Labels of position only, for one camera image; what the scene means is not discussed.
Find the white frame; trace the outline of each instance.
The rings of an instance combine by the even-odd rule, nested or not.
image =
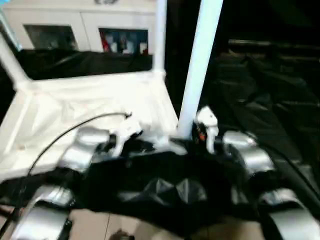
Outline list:
[[[89,39],[90,48],[95,52],[103,52],[99,28],[123,30],[147,30],[148,51],[155,51],[155,15],[135,12],[82,12],[82,19]]]
[[[4,15],[10,23],[16,38],[24,49],[34,49],[24,25],[70,26],[79,51],[89,51],[90,45],[82,17],[79,12],[32,10],[32,9],[4,9]]]
[[[146,118],[147,122],[151,120],[151,123],[155,120],[165,134],[174,135],[176,133],[178,118],[164,82],[167,0],[157,1],[156,45],[153,68],[150,71],[33,81],[26,75],[3,36],[0,35],[0,61],[13,81],[16,91],[0,126],[0,182],[27,173],[39,153],[38,150],[35,152],[32,147],[21,149],[21,141],[24,143],[25,137],[30,136],[32,131],[30,128],[34,124],[45,126],[51,124],[51,117],[46,114],[47,111],[53,109],[50,104],[52,100],[55,105],[58,103],[58,106],[61,101],[68,103],[73,99],[80,100],[82,110],[85,107],[82,105],[84,100],[94,100],[96,104],[103,98],[102,106],[104,107],[105,97],[115,98],[116,101],[123,102],[125,107],[133,110],[133,114],[139,119]],[[61,117],[64,117],[63,111],[62,109],[62,113],[59,112],[58,115],[62,114]],[[39,119],[37,112],[42,116],[45,114],[44,116],[47,116],[49,121]],[[37,143],[43,142],[43,134],[42,132],[36,132],[36,134],[35,146],[39,148]],[[45,172],[54,168],[62,153],[60,150],[61,148],[58,150],[51,148],[47,156],[35,166],[33,173]]]

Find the silver clamp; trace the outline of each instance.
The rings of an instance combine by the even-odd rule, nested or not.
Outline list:
[[[80,128],[74,142],[61,156],[58,167],[68,168],[81,174],[91,165],[96,149],[100,144],[107,144],[110,134],[107,130],[91,126]]]
[[[73,199],[68,189],[58,186],[41,186],[23,211],[11,235],[11,240],[58,240],[69,212],[37,205],[44,201],[59,207],[67,206]]]
[[[222,146],[224,153],[239,161],[249,177],[258,172],[275,169],[268,153],[248,134],[227,131],[222,138]]]
[[[320,240],[319,223],[304,208],[271,213],[283,240]]]

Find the metal pole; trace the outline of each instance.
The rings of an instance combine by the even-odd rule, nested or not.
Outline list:
[[[223,0],[202,0],[186,78],[178,135],[191,136],[213,47]]]
[[[156,0],[155,50],[153,70],[165,70],[167,0]]]
[[[5,69],[11,80],[13,81],[14,88],[19,83],[26,83],[31,81],[27,76],[20,63],[17,61],[15,55],[12,53],[4,37],[0,33],[0,62]]]

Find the black cable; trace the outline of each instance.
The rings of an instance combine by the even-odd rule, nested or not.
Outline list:
[[[5,221],[4,225],[0,228],[0,239],[2,239],[2,237],[4,236],[5,232],[7,231],[10,223],[13,221],[13,219],[15,219],[19,212],[20,209],[22,207],[22,202],[24,199],[24,193],[25,193],[25,189],[27,187],[27,182],[28,182],[28,178],[31,175],[32,170],[35,168],[36,164],[38,163],[38,161],[40,160],[40,158],[52,147],[52,145],[54,145],[59,139],[61,139],[63,136],[65,136],[67,133],[71,132],[72,130],[87,124],[93,120],[99,119],[99,118],[103,118],[103,117],[109,117],[109,116],[116,116],[116,115],[122,115],[124,117],[129,117],[130,115],[124,113],[124,112],[111,112],[111,113],[104,113],[104,114],[100,114],[97,116],[94,116],[92,118],[89,118],[85,121],[82,121],[76,125],[74,125],[73,127],[69,128],[68,130],[64,131],[63,133],[61,133],[59,136],[57,136],[47,147],[45,147],[42,152],[38,155],[38,157],[34,160],[34,162],[32,163],[31,167],[29,168],[29,171],[27,173],[27,175],[22,178],[21,182],[17,185],[16,189],[13,192],[19,191],[18,193],[18,203],[16,204],[15,208],[13,209],[13,211],[11,212],[10,216],[7,218],[7,220]]]

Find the black fabric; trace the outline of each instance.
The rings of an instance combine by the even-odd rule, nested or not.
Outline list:
[[[231,205],[230,184],[218,164],[223,161],[229,159],[164,152],[95,163],[78,182],[80,187],[73,189],[73,207],[134,216],[187,237],[202,226],[219,222],[224,215],[236,213]],[[56,169],[31,176],[23,205],[42,184],[61,185],[62,174]],[[16,203],[19,185],[20,179],[0,184],[0,202]],[[241,216],[249,215],[246,211]]]

